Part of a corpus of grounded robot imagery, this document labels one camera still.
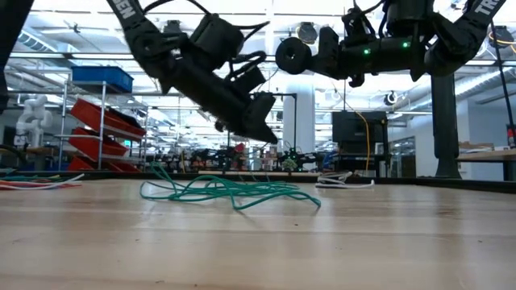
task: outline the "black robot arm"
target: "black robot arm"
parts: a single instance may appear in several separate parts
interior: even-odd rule
[[[480,49],[489,24],[506,0],[470,0],[467,11],[454,23],[437,14],[437,41],[425,55],[427,72],[443,77],[465,65]]]
[[[161,33],[145,17],[138,0],[107,2],[122,25],[135,60],[150,77],[158,79],[162,93],[174,87],[212,113],[218,119],[219,129],[222,125],[243,137],[277,143],[265,123],[275,98],[251,99],[249,95],[265,82],[257,67],[265,59],[265,53],[251,54],[258,61],[226,79],[213,73],[228,61],[246,58],[239,56],[246,39],[238,27],[217,14],[206,13],[190,37],[182,32]]]
[[[364,83],[364,74],[409,69],[413,81],[424,73],[446,76],[471,60],[485,39],[488,25],[505,0],[470,0],[454,23],[433,12],[433,0],[384,0],[379,36],[365,14],[354,7],[343,16],[343,41],[330,27],[319,32],[318,54],[300,39],[284,40],[276,51],[278,67],[290,74],[310,70],[336,80]],[[383,26],[386,24],[387,35]],[[429,41],[437,36],[432,45]]]

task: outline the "cylindrical motor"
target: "cylindrical motor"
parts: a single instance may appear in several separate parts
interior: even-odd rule
[[[426,22],[433,10],[434,0],[391,0],[386,11],[387,31],[396,37],[413,35],[414,25]]]

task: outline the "white pillar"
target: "white pillar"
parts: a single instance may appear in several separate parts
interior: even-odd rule
[[[315,149],[315,99],[314,86],[311,77],[295,76],[286,86],[285,93],[296,93],[298,95],[298,111],[295,120],[296,147],[303,153],[313,152]],[[283,140],[294,146],[294,99],[284,97],[283,99]]]

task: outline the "green wire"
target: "green wire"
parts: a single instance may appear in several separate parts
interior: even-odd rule
[[[267,201],[275,197],[290,197],[297,201],[312,201],[318,207],[321,206],[321,201],[306,193],[299,191],[299,187],[286,184],[285,182],[257,182],[255,184],[239,184],[217,176],[199,176],[191,180],[187,185],[178,184],[173,181],[169,174],[163,169],[161,164],[151,163],[151,170],[162,180],[168,181],[171,185],[165,186],[156,184],[151,181],[144,181],[139,187],[139,194],[142,198],[153,201],[180,201],[180,202],[199,202],[208,201],[219,197],[229,197],[231,205],[235,210],[243,210],[258,205],[261,202]],[[194,187],[194,184],[199,181],[206,183],[202,187]],[[167,189],[172,191],[166,196],[153,196],[144,194],[144,186],[150,184],[160,189]],[[237,197],[259,197],[253,202],[245,205],[239,205],[236,201]]]

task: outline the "red storage bin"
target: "red storage bin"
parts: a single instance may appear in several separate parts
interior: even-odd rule
[[[101,112],[102,108],[100,106],[78,99],[75,105],[73,105],[70,114],[99,132]],[[104,134],[140,141],[145,136],[146,130],[139,127],[135,122],[127,122],[121,115],[122,113],[104,110]]]
[[[112,163],[120,172],[141,172],[136,166],[122,162]]]
[[[122,169],[116,167],[116,165],[111,162],[102,163],[102,167],[112,172],[123,172]]]
[[[98,133],[93,130],[86,130],[84,128],[77,127],[73,130],[73,135],[89,135],[98,136]],[[74,138],[69,139],[70,145],[74,146],[78,151],[82,152],[86,156],[90,157],[93,161],[98,160],[98,139],[88,138]],[[102,154],[103,155],[116,155],[123,156],[127,152],[127,148],[116,143],[106,135],[102,142]]]
[[[74,156],[72,162],[68,166],[68,171],[95,170],[96,168],[97,165],[86,157]]]

